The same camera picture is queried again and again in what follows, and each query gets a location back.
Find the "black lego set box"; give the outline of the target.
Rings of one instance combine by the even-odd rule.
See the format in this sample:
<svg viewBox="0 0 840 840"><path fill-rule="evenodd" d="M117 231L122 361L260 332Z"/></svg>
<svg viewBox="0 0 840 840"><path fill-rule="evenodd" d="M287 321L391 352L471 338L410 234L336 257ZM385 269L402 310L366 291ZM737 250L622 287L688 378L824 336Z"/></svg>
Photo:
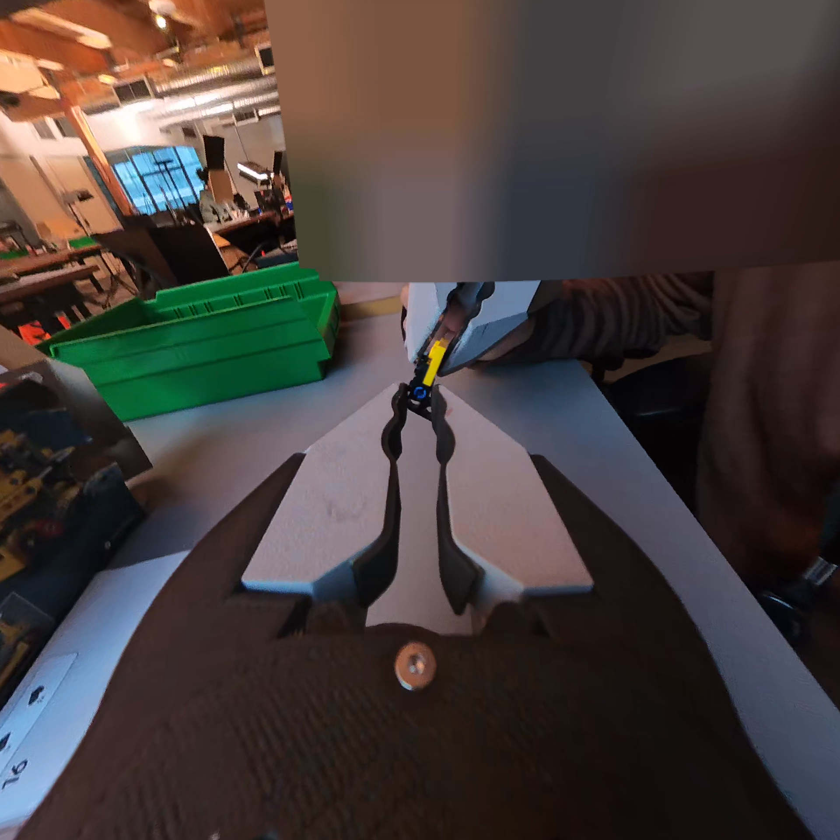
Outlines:
<svg viewBox="0 0 840 840"><path fill-rule="evenodd" d="M152 468L72 365L1 328L1 701L144 518Z"/></svg>

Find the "green plastic bin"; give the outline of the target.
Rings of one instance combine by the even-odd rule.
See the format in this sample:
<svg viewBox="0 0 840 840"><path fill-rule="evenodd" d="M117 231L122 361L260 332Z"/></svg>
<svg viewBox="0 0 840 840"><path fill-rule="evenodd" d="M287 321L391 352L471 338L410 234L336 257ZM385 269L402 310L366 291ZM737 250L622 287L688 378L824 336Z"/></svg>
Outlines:
<svg viewBox="0 0 840 840"><path fill-rule="evenodd" d="M294 262L133 298L36 348L132 421L320 381L339 329L336 287Z"/></svg>

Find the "black chair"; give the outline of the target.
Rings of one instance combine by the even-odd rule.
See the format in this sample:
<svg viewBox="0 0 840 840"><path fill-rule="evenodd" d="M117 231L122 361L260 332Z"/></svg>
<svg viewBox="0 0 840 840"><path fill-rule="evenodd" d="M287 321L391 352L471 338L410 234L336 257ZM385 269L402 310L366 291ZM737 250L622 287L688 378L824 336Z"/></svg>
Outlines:
<svg viewBox="0 0 840 840"><path fill-rule="evenodd" d="M222 253L205 227L127 227L92 238L122 261L141 299L158 291L228 277Z"/></svg>

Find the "white lego instruction booklet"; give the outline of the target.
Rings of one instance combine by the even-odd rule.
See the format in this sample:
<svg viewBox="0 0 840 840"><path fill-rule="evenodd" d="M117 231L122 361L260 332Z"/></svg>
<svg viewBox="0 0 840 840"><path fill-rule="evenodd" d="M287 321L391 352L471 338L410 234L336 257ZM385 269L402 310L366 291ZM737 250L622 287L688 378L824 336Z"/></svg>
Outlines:
<svg viewBox="0 0 840 840"><path fill-rule="evenodd" d="M186 555L98 573L2 709L2 838L16 837L66 768L137 626Z"/></svg>

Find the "yellow and black lego assembly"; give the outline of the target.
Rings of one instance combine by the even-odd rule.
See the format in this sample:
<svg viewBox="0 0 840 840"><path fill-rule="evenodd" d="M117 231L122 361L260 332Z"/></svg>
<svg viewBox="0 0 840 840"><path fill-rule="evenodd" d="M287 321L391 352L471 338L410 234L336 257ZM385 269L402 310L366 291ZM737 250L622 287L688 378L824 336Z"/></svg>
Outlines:
<svg viewBox="0 0 840 840"><path fill-rule="evenodd" d="M417 359L414 376L407 388L407 401L408 408L419 416L428 417L431 413L434 385L448 346L448 339L438 339Z"/></svg>

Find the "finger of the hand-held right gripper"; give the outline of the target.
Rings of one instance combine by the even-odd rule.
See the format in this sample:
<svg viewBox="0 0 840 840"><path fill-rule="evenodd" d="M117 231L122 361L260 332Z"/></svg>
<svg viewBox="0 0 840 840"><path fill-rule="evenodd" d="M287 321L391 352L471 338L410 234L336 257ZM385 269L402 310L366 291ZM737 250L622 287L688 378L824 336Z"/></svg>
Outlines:
<svg viewBox="0 0 840 840"><path fill-rule="evenodd" d="M445 309L458 303L465 312L465 324L449 345L438 376L477 361L524 323L540 286L538 280L439 284L438 303Z"/></svg>
<svg viewBox="0 0 840 840"><path fill-rule="evenodd" d="M406 285L406 355L415 364L438 338L449 339L448 355L455 355L461 329L442 326L452 300L459 302L460 283L413 282Z"/></svg>

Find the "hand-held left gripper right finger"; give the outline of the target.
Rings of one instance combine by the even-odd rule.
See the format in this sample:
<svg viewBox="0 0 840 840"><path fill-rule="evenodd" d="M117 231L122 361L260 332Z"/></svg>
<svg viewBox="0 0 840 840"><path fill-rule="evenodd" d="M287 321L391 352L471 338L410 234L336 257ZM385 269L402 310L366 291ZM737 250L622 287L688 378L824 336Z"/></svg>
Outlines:
<svg viewBox="0 0 840 840"><path fill-rule="evenodd" d="M456 615L581 595L594 582L530 453L444 387L431 421L439 464L438 572Z"/></svg>

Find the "wooden workbench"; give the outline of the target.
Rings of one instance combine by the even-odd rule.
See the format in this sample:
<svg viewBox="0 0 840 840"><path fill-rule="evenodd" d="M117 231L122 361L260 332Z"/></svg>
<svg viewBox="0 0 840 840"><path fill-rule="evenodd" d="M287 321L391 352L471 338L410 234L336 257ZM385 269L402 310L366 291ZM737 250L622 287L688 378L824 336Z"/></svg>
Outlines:
<svg viewBox="0 0 840 840"><path fill-rule="evenodd" d="M102 291L96 267L87 262L101 254L102 247L94 245L33 258L33 266L3 267L2 326L20 333L24 326L37 324L50 337L89 319L91 312L78 284L90 281Z"/></svg>

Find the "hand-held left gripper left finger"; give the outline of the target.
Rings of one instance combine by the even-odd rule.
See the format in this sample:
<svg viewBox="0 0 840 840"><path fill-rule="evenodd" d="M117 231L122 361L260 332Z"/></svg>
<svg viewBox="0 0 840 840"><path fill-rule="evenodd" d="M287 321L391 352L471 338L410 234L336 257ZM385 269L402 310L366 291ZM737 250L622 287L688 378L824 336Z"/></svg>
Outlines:
<svg viewBox="0 0 840 840"><path fill-rule="evenodd" d="M365 610L397 569L404 385L393 384L303 454L251 556L250 592Z"/></svg>

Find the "person's brown sweater torso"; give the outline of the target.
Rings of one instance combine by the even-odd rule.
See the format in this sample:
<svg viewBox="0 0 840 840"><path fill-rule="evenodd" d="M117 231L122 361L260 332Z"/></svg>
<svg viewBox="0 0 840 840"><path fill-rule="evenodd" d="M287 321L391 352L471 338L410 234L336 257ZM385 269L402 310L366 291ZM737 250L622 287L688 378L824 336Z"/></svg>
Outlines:
<svg viewBox="0 0 840 840"><path fill-rule="evenodd" d="M816 559L839 474L839 265L722 270L696 513L750 587Z"/></svg>

